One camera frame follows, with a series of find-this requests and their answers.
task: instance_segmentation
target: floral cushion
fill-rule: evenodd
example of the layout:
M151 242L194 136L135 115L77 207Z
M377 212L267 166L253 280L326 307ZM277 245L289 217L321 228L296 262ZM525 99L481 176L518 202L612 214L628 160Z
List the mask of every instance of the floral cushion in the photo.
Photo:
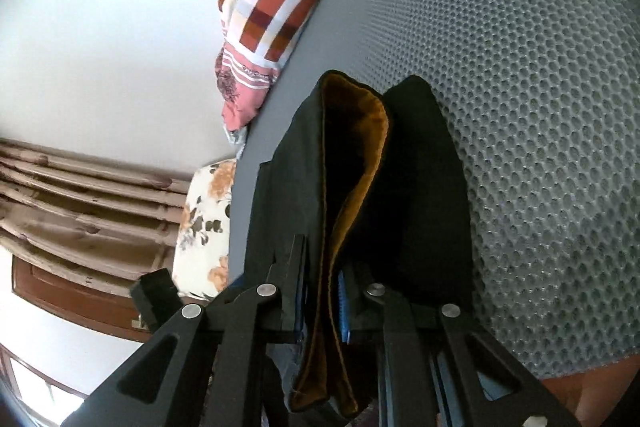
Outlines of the floral cushion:
M211 300L228 284L229 216L236 160L196 171L182 213L172 277L182 295Z

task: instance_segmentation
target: silver rivet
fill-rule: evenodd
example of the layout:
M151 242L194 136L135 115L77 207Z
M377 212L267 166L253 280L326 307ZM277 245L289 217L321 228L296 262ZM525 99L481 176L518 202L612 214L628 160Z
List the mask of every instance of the silver rivet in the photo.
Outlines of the silver rivet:
M385 294L385 290L385 285L380 284L379 282L374 282L367 288L367 293L372 297L382 297Z
M260 297L270 297L274 293L276 293L276 291L278 291L276 286L270 283L260 284L260 286L258 286L258 289L257 289L258 295Z
M522 427L546 427L547 423L546 416L529 416Z
M456 317L460 317L460 308L455 304L445 304L442 307L442 314L450 319L455 319Z
M200 308L200 306L198 306L197 304L187 304L184 308L182 308L182 316L185 319L194 319L195 317L200 315L201 311L202 308Z

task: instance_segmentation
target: checkered pillowcase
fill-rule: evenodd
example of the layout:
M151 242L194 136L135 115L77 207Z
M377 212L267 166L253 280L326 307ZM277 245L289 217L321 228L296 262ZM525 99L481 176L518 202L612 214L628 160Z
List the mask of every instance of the checkered pillowcase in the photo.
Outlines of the checkered pillowcase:
M225 42L216 60L222 116L237 131L258 113L318 0L219 0Z

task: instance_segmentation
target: gray hexagonal mesh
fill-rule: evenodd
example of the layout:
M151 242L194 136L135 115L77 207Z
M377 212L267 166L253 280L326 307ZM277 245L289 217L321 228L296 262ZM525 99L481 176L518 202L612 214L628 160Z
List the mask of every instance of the gray hexagonal mesh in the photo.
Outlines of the gray hexagonal mesh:
M539 377L640 347L640 0L321 0L238 167L232 273L260 161L322 72L430 83L465 165L476 312Z

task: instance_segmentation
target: black metal bracket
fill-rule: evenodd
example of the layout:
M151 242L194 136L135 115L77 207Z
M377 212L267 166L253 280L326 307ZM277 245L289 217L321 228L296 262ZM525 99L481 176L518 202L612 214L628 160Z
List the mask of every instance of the black metal bracket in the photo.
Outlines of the black metal bracket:
M265 346L299 340L305 277L301 235L263 284L232 285L206 308L176 310L168 272L145 275L132 295L157 331L63 427L257 427ZM455 304L410 303L362 264L347 263L338 286L343 341L377 346L381 427L579 427Z

